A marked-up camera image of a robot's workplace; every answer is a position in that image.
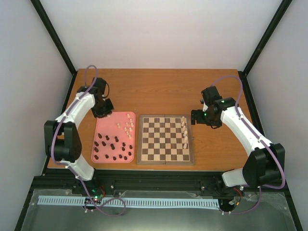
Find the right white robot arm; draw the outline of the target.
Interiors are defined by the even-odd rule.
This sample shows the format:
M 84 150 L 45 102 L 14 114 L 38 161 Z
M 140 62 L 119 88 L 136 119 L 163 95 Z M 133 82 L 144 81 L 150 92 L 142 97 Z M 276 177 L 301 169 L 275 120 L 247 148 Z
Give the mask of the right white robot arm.
M 204 89 L 201 95 L 203 109 L 191 112 L 191 124 L 206 124 L 212 129 L 226 125 L 248 156 L 242 168 L 222 174 L 224 185 L 283 188 L 286 183 L 283 170 L 284 147 L 264 137 L 244 115 L 238 100 L 232 97 L 223 98 L 216 86 Z

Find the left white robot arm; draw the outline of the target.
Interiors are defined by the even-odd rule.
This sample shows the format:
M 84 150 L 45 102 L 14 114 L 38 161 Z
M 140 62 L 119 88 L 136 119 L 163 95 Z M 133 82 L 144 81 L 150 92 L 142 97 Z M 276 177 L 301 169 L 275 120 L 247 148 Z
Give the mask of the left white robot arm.
M 46 155 L 55 164 L 70 169 L 78 180 L 84 180 L 83 188 L 91 194 L 99 190 L 100 181 L 93 177 L 94 168 L 81 154 L 82 144 L 77 129 L 88 111 L 92 111 L 95 118 L 112 113 L 113 104 L 104 95 L 108 86 L 104 79 L 94 78 L 90 86 L 78 89 L 72 103 L 60 116 L 44 124 Z

